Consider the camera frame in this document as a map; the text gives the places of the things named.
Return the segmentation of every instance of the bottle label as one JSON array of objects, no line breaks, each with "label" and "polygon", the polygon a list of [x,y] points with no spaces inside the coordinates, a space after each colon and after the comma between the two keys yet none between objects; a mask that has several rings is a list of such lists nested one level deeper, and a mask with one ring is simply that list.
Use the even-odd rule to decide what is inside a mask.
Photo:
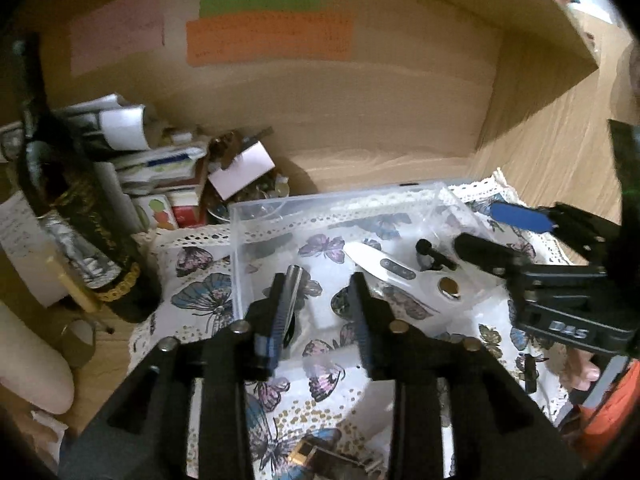
[{"label": "bottle label", "polygon": [[56,240],[71,266],[89,288],[108,285],[122,272],[116,263],[78,234],[57,211],[50,211],[40,221],[43,229]]}]

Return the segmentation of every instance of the pink sticky note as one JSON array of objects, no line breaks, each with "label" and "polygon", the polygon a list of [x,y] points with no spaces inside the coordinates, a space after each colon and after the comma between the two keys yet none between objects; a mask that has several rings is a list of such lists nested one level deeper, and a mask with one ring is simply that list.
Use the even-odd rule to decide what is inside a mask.
[{"label": "pink sticky note", "polygon": [[164,44],[159,0],[115,0],[70,23],[71,75]]},{"label": "pink sticky note", "polygon": [[216,188],[222,200],[251,184],[259,176],[275,168],[269,153],[261,142],[256,142],[236,156],[226,170],[216,170],[209,175],[209,181]]}]

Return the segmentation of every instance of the handwritten note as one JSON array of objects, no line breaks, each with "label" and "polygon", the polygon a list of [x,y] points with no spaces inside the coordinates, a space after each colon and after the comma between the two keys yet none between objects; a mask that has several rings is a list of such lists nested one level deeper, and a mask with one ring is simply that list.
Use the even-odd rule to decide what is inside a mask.
[{"label": "handwritten note", "polygon": [[250,10],[320,10],[321,0],[200,0],[200,17],[219,16],[230,12]]},{"label": "handwritten note", "polygon": [[70,24],[71,74],[90,72],[163,45],[159,0],[115,0]]},{"label": "handwritten note", "polygon": [[191,66],[351,57],[353,19],[341,12],[239,12],[187,22],[186,29]]},{"label": "handwritten note", "polygon": [[0,245],[40,304],[49,306],[67,295],[45,263],[55,245],[40,228],[22,192],[0,204]]}]

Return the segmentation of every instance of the orange cloth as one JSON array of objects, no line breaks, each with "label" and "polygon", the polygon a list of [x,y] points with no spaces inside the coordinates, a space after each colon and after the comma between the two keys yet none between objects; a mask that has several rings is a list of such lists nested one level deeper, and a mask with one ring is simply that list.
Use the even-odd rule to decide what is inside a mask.
[{"label": "orange cloth", "polygon": [[[617,389],[589,423],[575,444],[575,449],[588,462],[594,460],[620,432],[627,416],[640,399],[640,362],[634,361]],[[595,409],[580,407],[582,423],[590,420]]]}]

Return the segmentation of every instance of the sticky note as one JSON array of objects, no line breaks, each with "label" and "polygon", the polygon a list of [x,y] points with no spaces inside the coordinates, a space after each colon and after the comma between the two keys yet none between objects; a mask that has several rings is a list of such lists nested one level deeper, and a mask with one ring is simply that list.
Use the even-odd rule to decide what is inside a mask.
[{"label": "sticky note", "polygon": [[200,17],[219,16],[230,12],[251,10],[290,10],[309,12],[321,10],[321,0],[200,0]]},{"label": "sticky note", "polygon": [[351,57],[353,19],[320,12],[238,12],[187,22],[187,63]]},{"label": "sticky note", "polygon": [[160,47],[164,17],[159,0],[115,0],[69,25],[71,74],[90,72],[129,54]]},{"label": "sticky note", "polygon": [[211,173],[209,181],[216,188],[220,198],[226,200],[273,168],[275,164],[269,153],[261,142],[256,142],[236,156],[226,170]]}]

